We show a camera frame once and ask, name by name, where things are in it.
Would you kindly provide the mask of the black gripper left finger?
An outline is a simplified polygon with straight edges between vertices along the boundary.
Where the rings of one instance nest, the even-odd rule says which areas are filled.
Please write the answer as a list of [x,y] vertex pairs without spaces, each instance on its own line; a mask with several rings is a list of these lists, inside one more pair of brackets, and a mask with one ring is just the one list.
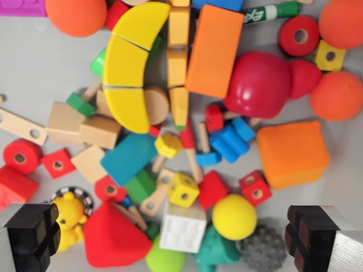
[[46,271],[61,231],[54,203],[11,203],[1,212],[1,271]]

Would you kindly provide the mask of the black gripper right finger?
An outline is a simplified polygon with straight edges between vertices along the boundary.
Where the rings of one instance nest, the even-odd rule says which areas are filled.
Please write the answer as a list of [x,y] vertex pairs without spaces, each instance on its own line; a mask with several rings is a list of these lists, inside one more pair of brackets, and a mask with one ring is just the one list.
[[362,271],[362,231],[334,206],[288,208],[285,243],[298,271]]

